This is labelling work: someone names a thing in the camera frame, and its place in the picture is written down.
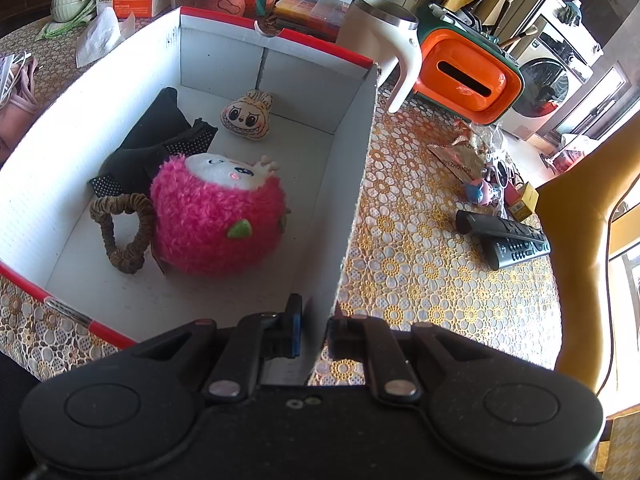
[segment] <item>black remote control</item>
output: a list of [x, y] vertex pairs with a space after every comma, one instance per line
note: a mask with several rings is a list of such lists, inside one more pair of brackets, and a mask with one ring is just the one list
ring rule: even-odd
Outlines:
[[534, 229], [528, 225], [506, 220], [497, 216], [472, 213], [459, 210], [456, 214], [456, 228], [463, 235], [472, 233], [475, 235], [494, 236], [497, 238], [517, 238], [527, 242], [542, 242], [549, 244], [546, 235], [540, 229]]
[[517, 238], [482, 237], [484, 259], [493, 270], [504, 269], [521, 262], [549, 254], [549, 242], [529, 242]]

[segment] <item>plastic bag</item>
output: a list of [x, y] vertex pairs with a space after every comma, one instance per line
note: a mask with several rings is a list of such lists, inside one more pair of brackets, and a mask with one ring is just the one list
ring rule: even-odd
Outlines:
[[471, 130], [469, 144], [478, 155], [484, 155], [485, 164], [494, 160], [505, 160], [507, 139], [500, 129], [500, 123], [484, 126], [484, 124], [472, 122], [469, 129]]
[[80, 68], [106, 56], [135, 31], [133, 13], [119, 23], [113, 7], [105, 8], [76, 41], [76, 66]]

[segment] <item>washing machine door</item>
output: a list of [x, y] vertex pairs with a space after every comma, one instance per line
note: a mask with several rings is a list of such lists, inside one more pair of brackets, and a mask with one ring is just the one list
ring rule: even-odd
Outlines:
[[513, 110], [528, 118], [554, 113], [569, 97], [567, 69], [555, 59], [539, 57], [521, 65], [524, 91]]

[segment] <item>white plush face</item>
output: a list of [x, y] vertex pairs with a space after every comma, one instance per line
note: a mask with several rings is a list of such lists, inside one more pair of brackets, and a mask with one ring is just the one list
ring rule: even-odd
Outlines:
[[251, 166], [213, 153], [188, 156], [184, 163], [187, 170], [200, 180], [231, 189], [258, 189], [270, 176], [268, 164], [258, 162]]

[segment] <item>toy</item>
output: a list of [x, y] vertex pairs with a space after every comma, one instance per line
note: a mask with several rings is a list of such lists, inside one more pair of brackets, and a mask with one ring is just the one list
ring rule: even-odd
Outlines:
[[196, 119], [192, 127], [178, 108], [178, 91], [167, 86], [89, 184], [98, 197], [132, 193], [149, 196], [151, 182], [163, 162], [171, 155], [206, 152], [217, 130], [201, 119]]
[[277, 169], [265, 156], [254, 165], [210, 153], [171, 158], [151, 186], [157, 256], [199, 274], [256, 264], [276, 248], [286, 225]]
[[482, 178], [465, 183], [466, 199], [472, 204], [489, 205], [500, 197], [500, 187]]
[[237, 101], [229, 103], [220, 112], [223, 126], [241, 137], [259, 140], [269, 133], [271, 94], [249, 90]]

